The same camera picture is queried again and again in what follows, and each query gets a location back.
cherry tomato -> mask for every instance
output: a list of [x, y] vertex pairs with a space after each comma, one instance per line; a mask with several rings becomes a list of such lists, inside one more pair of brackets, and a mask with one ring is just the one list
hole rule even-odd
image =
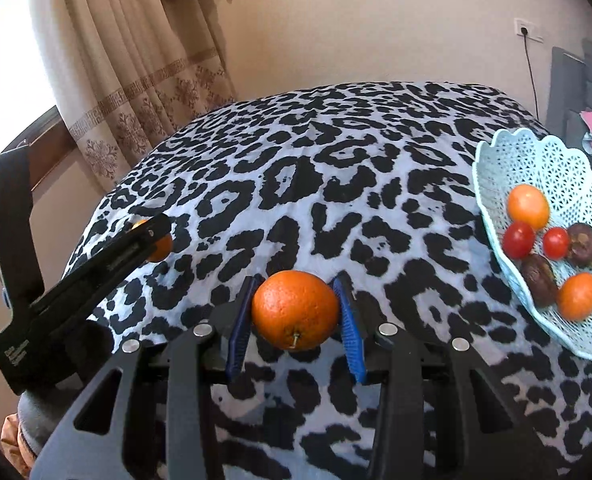
[[542, 237], [542, 251], [550, 260], [561, 260], [569, 250], [569, 235], [562, 227], [553, 227]]
[[524, 258], [532, 251], [536, 232], [527, 222], [514, 222], [503, 235], [503, 251], [514, 260]]

metal bolt head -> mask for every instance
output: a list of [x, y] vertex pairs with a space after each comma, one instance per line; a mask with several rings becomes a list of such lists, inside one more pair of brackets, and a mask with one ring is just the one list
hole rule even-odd
[[137, 339], [127, 339], [122, 344], [121, 348], [122, 351], [125, 352], [125, 354], [133, 354], [133, 352], [140, 348], [140, 341], [138, 341]]
[[193, 327], [193, 335], [197, 337], [207, 337], [213, 332], [213, 328], [209, 323], [199, 323]]
[[452, 346], [454, 347], [454, 350], [457, 350], [458, 352], [466, 352], [470, 349], [470, 342], [461, 337], [457, 337], [452, 341]]
[[396, 335], [398, 332], [398, 327], [393, 323], [383, 323], [378, 327], [378, 331], [385, 336], [392, 336]]

white wall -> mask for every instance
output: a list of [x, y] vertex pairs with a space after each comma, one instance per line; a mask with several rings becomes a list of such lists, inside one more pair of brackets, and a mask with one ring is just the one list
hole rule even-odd
[[[72, 152], [35, 190], [31, 230], [47, 288], [60, 279], [103, 194], [78, 150]], [[9, 318], [10, 311], [2, 302], [0, 293], [0, 330]], [[0, 373], [0, 428], [4, 418], [16, 411], [16, 405], [17, 398]]]
[[592, 39], [586, 0], [200, 0], [242, 99], [361, 80], [477, 82], [534, 111], [514, 18], [530, 41], [541, 118], [551, 48], [582, 54]]

light blue plastic basket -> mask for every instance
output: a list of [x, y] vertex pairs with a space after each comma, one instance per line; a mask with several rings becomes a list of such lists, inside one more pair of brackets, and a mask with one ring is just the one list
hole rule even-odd
[[[547, 136], [538, 140], [531, 130], [499, 130], [491, 144], [479, 143], [473, 164], [474, 191], [485, 229], [505, 278], [536, 322], [579, 357], [592, 360], [592, 315], [582, 322], [562, 319], [555, 306], [539, 310], [521, 273], [501, 248], [500, 240], [511, 223], [506, 212], [509, 192], [527, 183], [540, 189], [550, 202], [549, 229], [575, 222], [592, 226], [592, 170], [585, 153], [566, 148]], [[542, 254], [542, 233], [534, 251]], [[579, 272], [567, 262], [551, 262], [558, 286]]]

chestnut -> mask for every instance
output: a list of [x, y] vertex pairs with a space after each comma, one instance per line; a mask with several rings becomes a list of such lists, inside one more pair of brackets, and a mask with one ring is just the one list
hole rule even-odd
[[522, 261], [521, 274], [537, 308], [545, 308], [556, 302], [558, 286], [547, 258], [540, 254], [528, 254]]
[[592, 267], [592, 226], [577, 222], [567, 228], [567, 261], [577, 267]]

